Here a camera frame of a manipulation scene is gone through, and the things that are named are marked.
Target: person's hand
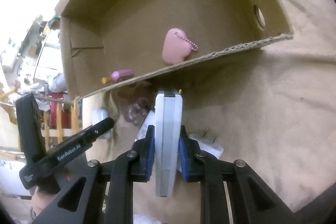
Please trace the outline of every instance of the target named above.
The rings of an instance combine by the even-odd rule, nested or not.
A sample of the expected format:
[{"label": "person's hand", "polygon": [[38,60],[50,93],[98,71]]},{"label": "person's hand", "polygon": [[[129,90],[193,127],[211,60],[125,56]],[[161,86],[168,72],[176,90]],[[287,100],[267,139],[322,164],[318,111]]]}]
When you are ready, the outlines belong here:
[{"label": "person's hand", "polygon": [[47,194],[39,191],[39,187],[36,187],[33,196],[31,197],[31,206],[38,216],[42,210],[53,200],[55,195]]}]

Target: red object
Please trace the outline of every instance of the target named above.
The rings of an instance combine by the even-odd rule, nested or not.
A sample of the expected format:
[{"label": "red object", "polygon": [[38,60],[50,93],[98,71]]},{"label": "red object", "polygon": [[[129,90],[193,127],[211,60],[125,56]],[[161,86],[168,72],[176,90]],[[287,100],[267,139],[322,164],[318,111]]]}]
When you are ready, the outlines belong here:
[{"label": "red object", "polygon": [[[53,99],[63,98],[63,92],[55,93],[51,92],[51,97]],[[50,103],[50,128],[56,128],[56,107],[57,102]],[[71,115],[69,110],[62,109],[62,128],[71,128]]]}]

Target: hole in cardboard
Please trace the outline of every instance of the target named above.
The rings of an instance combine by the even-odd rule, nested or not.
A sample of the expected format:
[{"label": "hole in cardboard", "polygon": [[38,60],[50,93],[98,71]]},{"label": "hole in cardboard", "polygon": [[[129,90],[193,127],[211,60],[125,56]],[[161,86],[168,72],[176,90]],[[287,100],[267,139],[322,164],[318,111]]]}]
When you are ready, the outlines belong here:
[{"label": "hole in cardboard", "polygon": [[265,25],[266,25],[265,18],[260,8],[257,5],[254,5],[254,15],[255,15],[255,19],[257,21],[258,27],[264,30]]}]

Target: pink bead chain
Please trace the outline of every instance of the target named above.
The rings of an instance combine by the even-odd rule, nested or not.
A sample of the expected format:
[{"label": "pink bead chain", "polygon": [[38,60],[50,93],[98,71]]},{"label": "pink bead chain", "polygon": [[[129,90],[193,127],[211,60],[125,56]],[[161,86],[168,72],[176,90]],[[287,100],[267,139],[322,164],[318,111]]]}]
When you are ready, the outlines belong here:
[{"label": "pink bead chain", "polygon": [[197,52],[197,51],[198,51],[198,46],[197,46],[195,43],[193,43],[193,42],[191,42],[189,39],[187,39],[187,38],[185,38],[185,37],[179,35],[177,32],[175,33],[175,35],[176,35],[178,38],[181,38],[182,40],[187,41],[187,42],[191,45],[191,50],[192,50],[192,51],[194,51],[194,52]]}]

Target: pink heart keychain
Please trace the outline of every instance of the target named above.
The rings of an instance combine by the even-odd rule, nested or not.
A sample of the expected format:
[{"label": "pink heart keychain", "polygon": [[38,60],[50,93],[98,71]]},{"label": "pink heart keychain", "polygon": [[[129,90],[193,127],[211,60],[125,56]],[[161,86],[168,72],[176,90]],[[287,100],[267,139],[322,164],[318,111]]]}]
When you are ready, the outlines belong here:
[{"label": "pink heart keychain", "polygon": [[173,28],[167,32],[162,49],[162,59],[166,64],[179,64],[192,51],[198,51],[198,47],[187,38],[184,31]]}]

